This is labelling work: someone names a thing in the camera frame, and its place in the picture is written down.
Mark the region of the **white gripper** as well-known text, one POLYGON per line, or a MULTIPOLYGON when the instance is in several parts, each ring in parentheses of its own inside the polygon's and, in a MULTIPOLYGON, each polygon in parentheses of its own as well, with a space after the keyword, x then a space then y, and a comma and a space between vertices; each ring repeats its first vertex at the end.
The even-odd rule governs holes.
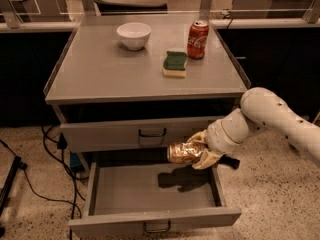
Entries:
POLYGON ((192 135, 188 143, 208 144, 200 160, 193 164, 196 170, 203 170, 216 164, 222 153, 230 153, 245 139, 245 119, 241 112, 232 112, 228 116, 210 124, 207 130, 192 135))

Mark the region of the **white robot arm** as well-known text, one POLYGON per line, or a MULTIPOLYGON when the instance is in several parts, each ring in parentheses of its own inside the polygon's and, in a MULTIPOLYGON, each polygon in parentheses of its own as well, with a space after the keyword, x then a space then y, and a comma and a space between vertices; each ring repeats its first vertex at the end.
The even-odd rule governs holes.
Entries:
POLYGON ((320 128, 295 114, 272 91, 255 87, 242 95, 239 108, 189 138, 189 142, 208 146, 193 168, 202 170, 214 165, 223 154, 231 153, 248 137, 265 129, 277 131, 300 152, 320 162, 320 128))

